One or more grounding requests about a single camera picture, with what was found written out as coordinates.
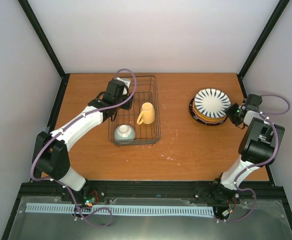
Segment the yellow scalloped plate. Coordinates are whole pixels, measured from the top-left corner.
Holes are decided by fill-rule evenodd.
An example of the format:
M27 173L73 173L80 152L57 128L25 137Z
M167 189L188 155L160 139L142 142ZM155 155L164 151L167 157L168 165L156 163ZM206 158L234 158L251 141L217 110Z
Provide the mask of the yellow scalloped plate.
M219 120L223 120L224 117L219 117L219 118L213 118L213 117L208 117L208 116L204 116L203 114L199 113L198 110L196 110L195 106L193 106L193 112L198 116L198 118L203 119L206 122L217 122Z

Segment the black wire dish rack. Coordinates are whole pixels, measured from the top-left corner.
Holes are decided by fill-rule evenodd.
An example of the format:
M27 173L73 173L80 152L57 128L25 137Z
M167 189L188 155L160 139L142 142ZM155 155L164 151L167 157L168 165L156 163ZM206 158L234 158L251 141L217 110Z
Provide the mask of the black wire dish rack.
M137 87L130 110L120 109L115 119L108 121L108 138L116 146L154 145L161 138L160 112L157 80L154 75L136 76ZM155 111L155 120L151 124L137 124L142 105L151 103ZM121 125L129 125L135 132L133 140L116 140L115 130Z

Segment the white blue striped plate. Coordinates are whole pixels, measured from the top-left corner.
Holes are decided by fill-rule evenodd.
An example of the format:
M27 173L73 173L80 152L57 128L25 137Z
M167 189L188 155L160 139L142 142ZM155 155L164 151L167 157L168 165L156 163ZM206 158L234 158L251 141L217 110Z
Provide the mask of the white blue striped plate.
M230 106L230 98L215 88L202 89L194 97L195 109L205 117L214 119L225 117L226 109Z

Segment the yellow ceramic mug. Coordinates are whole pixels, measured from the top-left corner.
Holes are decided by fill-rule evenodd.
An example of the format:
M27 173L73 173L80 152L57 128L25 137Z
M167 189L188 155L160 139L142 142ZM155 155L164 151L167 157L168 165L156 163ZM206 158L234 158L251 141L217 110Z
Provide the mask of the yellow ceramic mug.
M155 108L153 104L150 102L145 102L141 106L140 113L136 120L136 123L138 125L141 125L141 124L149 125L155 121L155 117L156 117L156 114L155 114Z

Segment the light green ceramic bowl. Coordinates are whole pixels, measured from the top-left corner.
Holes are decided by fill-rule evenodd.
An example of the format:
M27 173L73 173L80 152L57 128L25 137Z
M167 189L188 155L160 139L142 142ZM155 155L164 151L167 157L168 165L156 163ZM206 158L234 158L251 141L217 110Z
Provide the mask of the light green ceramic bowl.
M129 124L121 124L114 130L114 140L119 144L129 144L135 138L135 130Z

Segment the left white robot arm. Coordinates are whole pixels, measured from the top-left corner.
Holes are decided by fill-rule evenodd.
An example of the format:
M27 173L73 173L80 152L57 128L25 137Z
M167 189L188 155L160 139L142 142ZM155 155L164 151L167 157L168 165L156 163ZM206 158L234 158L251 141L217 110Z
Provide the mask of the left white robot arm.
M34 175L34 170L38 169L47 175L47 180L58 181L71 188L78 201L87 200L90 188L85 185L87 180L71 167L69 151L92 128L114 117L118 110L131 108L134 95L129 92L131 84L128 78L114 77L106 90L91 100L74 119L50 133L39 133L30 170L31 179L38 180Z

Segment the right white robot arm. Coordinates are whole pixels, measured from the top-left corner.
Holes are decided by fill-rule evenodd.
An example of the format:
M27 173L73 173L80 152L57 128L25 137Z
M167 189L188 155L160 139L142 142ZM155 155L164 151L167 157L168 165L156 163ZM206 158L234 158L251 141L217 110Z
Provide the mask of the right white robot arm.
M262 101L262 96L249 94L242 105L235 103L226 109L231 122L235 126L243 124L247 131L238 148L238 159L212 183L209 194L214 202L231 200L252 172L271 165L277 157L285 128L270 122L266 114L261 113Z

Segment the black bottom plate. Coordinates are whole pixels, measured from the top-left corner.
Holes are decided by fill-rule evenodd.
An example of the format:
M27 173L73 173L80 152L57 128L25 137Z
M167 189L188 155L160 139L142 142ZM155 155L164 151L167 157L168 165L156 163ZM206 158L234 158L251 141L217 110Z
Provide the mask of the black bottom plate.
M203 125L206 125L206 126L218 126L218 125L221 125L223 124L224 122L227 121L228 117L225 116L224 119L222 120L218 120L217 122L207 122L207 121L204 121L203 119L201 118L198 118L198 116L194 113L193 111L193 106L195 105L194 104L194 97L191 99L191 101L189 102L189 107L188 107L188 110L189 110L189 113L191 115L191 117L197 121L198 123L201 123Z

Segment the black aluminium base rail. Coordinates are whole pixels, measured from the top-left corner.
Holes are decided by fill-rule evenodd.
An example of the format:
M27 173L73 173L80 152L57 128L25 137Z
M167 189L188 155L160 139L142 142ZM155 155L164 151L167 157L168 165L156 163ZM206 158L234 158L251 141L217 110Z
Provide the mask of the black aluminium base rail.
M210 195L210 181L103 181L90 180L81 191L74 191L76 201L83 203L92 197L99 202L116 198L138 199L182 199L196 204L209 206L225 205L227 200L214 201ZM33 181L23 183L17 194L18 198L61 197L65 202L72 200L68 191L56 182Z

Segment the right black frame post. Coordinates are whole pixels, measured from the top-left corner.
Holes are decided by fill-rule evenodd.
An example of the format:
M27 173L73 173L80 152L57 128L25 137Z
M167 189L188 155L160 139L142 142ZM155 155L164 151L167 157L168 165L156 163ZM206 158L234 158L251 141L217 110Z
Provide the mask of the right black frame post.
M270 36L272 30L274 29L275 25L277 24L278 20L280 19L281 15L283 14L284 10L288 6L290 0L279 0L276 7L272 11L268 21L266 22L263 30L261 31L258 39L256 40L253 48L251 49L247 59L245 60L242 68L240 69L237 77L239 80L243 80L247 72L249 71L250 67L252 66L254 60L256 59L257 55L259 54L260 50L262 49L263 45L265 44L266 40Z

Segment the black frame post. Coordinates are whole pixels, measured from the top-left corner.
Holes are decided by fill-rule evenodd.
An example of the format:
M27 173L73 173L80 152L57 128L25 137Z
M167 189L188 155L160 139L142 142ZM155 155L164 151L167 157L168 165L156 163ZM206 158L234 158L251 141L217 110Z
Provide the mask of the black frame post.
M33 30L35 31L39 41L41 42L43 48L45 49L48 57L50 58L54 68L56 69L58 75L63 79L66 75L49 39L47 38L36 14L34 13L28 0L18 0L24 14L26 15L29 23L31 24Z
M277 24L278 20L280 19L281 15L283 14L284 10L288 6L290 0L279 0L276 7L272 11L268 21L266 22L263 30L261 31L258 39L256 40L253 48L251 49L247 59L245 60L242 68L240 69L237 77L239 80L243 80L247 72L249 71L250 67L252 66L254 60L256 59L257 55L259 54L260 50L262 49L263 45L265 44L266 40L270 36L272 30L274 29L275 25Z

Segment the left black frame post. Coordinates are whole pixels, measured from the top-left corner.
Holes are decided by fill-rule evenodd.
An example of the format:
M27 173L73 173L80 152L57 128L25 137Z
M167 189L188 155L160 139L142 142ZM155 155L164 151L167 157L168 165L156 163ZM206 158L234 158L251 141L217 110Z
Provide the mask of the left black frame post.
M26 15L29 23L31 24L33 30L35 31L39 41L41 42L43 48L45 49L48 57L50 58L54 68L56 69L58 75L63 79L66 75L49 39L47 38L36 14L34 13L28 0L18 0L24 14Z

